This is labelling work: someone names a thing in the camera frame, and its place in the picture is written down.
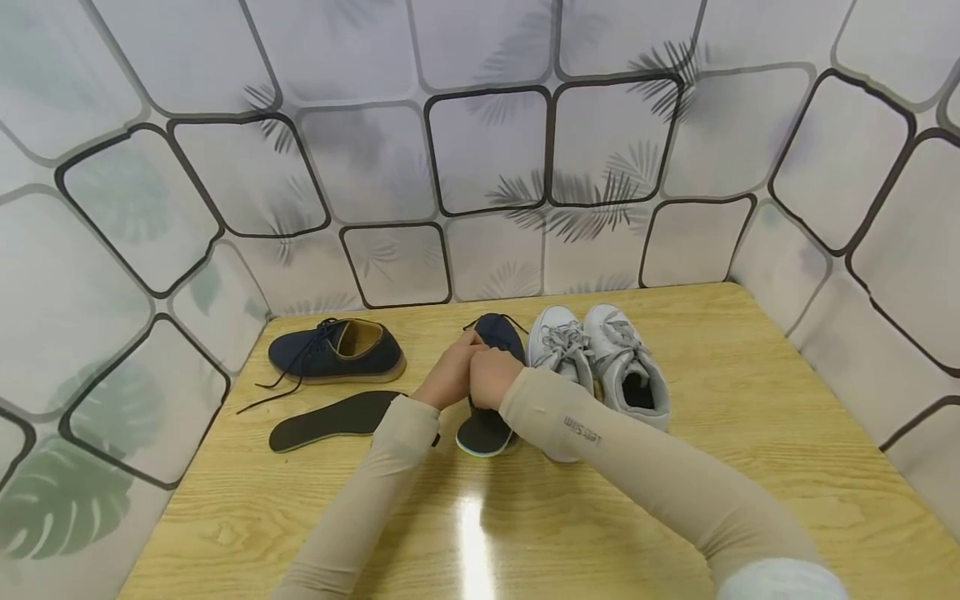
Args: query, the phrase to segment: black shoelace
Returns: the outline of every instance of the black shoelace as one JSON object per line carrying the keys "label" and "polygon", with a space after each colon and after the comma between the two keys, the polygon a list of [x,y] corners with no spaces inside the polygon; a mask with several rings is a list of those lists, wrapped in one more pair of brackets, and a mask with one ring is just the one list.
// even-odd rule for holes
{"label": "black shoelace", "polygon": [[[303,348],[301,348],[300,351],[297,352],[297,355],[294,356],[293,360],[290,361],[290,364],[287,365],[287,368],[280,374],[280,377],[278,377],[278,378],[276,379],[276,381],[273,382],[273,383],[270,384],[270,385],[264,385],[264,384],[262,384],[262,383],[257,383],[257,384],[256,384],[256,387],[258,387],[258,388],[263,388],[264,390],[272,390],[273,388],[275,388],[276,386],[278,386],[278,385],[280,384],[280,382],[283,381],[283,378],[287,376],[287,373],[289,373],[290,370],[292,370],[292,369],[294,368],[294,365],[297,364],[297,361],[298,361],[298,360],[303,360],[303,361],[305,362],[307,356],[309,356],[311,353],[313,353],[314,351],[316,351],[317,349],[319,349],[319,348],[321,347],[321,344],[322,344],[324,341],[326,341],[326,339],[329,337],[329,335],[330,335],[330,333],[331,333],[331,331],[332,331],[332,329],[330,328],[330,326],[331,326],[332,324],[336,323],[337,321],[338,321],[337,319],[333,319],[332,317],[331,317],[330,319],[324,319],[319,325],[317,325],[317,330],[316,330],[316,332],[313,334],[313,337],[311,337],[310,340],[307,341],[307,343],[303,345]],[[239,415],[240,413],[244,413],[244,412],[246,412],[246,411],[249,411],[249,410],[250,410],[251,408],[253,408],[254,406],[259,406],[260,404],[264,404],[264,403],[270,402],[270,401],[272,401],[272,400],[276,400],[276,399],[279,399],[279,398],[282,398],[282,397],[289,396],[290,394],[293,394],[294,392],[296,392],[297,390],[299,390],[299,389],[300,389],[300,385],[301,385],[302,383],[303,383],[303,368],[300,369],[300,377],[297,378],[297,385],[294,386],[294,389],[293,389],[293,390],[288,390],[287,392],[283,392],[282,394],[277,394],[276,396],[270,396],[270,397],[263,398],[262,400],[258,400],[258,401],[256,401],[256,402],[254,402],[253,404],[250,404],[250,405],[245,406],[244,408],[241,408],[240,410],[238,410],[238,411],[237,411],[237,415]]]}
{"label": "black shoelace", "polygon": [[[500,317],[501,319],[506,319],[506,320],[509,321],[510,323],[514,324],[514,326],[515,326],[517,329],[519,329],[520,331],[522,331],[523,333],[526,333],[527,335],[530,334],[529,331],[527,331],[526,329],[523,328],[523,325],[517,323],[517,322],[514,320],[514,318],[511,317],[510,315],[505,315],[505,314],[503,314],[503,313],[497,313],[497,316]],[[480,317],[477,317],[477,318],[474,319],[473,321],[471,321],[471,322],[469,322],[468,324],[464,325],[464,331],[467,331],[468,329],[470,329],[471,327],[473,327],[473,326],[476,324],[476,322],[478,322],[478,321],[480,321]],[[502,339],[502,338],[500,338],[500,337],[497,337],[497,336],[495,336],[495,335],[489,335],[489,336],[487,336],[487,338],[484,340],[484,343],[485,343],[485,344],[488,344],[489,342],[493,342],[493,345],[494,345],[495,347],[497,347],[497,348],[500,348],[501,350],[508,349],[508,346],[510,345],[506,340],[504,340],[504,339]]]}

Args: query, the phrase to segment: white sneaker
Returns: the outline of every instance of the white sneaker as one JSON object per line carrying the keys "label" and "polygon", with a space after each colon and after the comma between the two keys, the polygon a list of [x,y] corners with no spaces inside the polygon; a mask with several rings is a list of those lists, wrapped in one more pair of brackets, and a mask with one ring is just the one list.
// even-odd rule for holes
{"label": "white sneaker", "polygon": [[[593,373],[587,359],[588,339],[576,315],[566,306],[549,306],[540,313],[530,329],[527,364],[544,367],[581,385],[593,397]],[[544,452],[558,463],[576,463],[579,459]]]}
{"label": "white sneaker", "polygon": [[585,329],[604,404],[666,431],[670,420],[666,381],[627,316],[612,304],[597,304],[587,313]]}

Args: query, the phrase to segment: tiled wall backdrop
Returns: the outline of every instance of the tiled wall backdrop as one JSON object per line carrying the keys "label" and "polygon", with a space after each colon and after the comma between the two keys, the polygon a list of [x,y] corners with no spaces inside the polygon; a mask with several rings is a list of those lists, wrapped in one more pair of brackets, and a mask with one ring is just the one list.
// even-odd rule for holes
{"label": "tiled wall backdrop", "polygon": [[958,22],[2,3],[0,596],[115,594],[270,315],[728,277],[960,535]]}

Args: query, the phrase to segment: white shoelace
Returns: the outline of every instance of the white shoelace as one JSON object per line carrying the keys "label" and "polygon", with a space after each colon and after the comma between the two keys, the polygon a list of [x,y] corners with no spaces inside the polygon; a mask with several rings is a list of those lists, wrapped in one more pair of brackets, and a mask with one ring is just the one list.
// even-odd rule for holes
{"label": "white shoelace", "polygon": [[539,367],[555,355],[559,356],[558,365],[572,358],[577,352],[582,352],[585,356],[593,355],[593,350],[587,348],[590,338],[576,321],[553,327],[542,325],[540,332],[540,341],[550,351],[538,358],[533,367]]}
{"label": "white shoelace", "polygon": [[607,338],[619,346],[620,349],[606,356],[602,356],[597,360],[596,368],[597,372],[600,373],[606,372],[607,367],[621,356],[630,354],[631,361],[639,361],[641,356],[649,357],[652,354],[650,349],[644,346],[637,336],[635,336],[634,328],[628,322],[612,320],[613,317],[616,316],[616,312],[617,311],[611,312],[607,315],[607,318],[604,319],[603,331],[607,335]]}

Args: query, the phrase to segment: hand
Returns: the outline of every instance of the hand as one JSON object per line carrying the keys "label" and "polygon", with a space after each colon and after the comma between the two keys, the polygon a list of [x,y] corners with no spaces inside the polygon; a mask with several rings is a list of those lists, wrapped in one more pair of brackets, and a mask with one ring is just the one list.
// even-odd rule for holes
{"label": "hand", "polygon": [[486,349],[489,347],[476,331],[464,331],[459,340],[444,350],[410,397],[438,410],[464,399],[469,393],[470,358],[477,351]]}
{"label": "hand", "polygon": [[523,363],[506,350],[477,352],[470,359],[470,396],[480,408],[500,409],[500,402],[523,371]]}

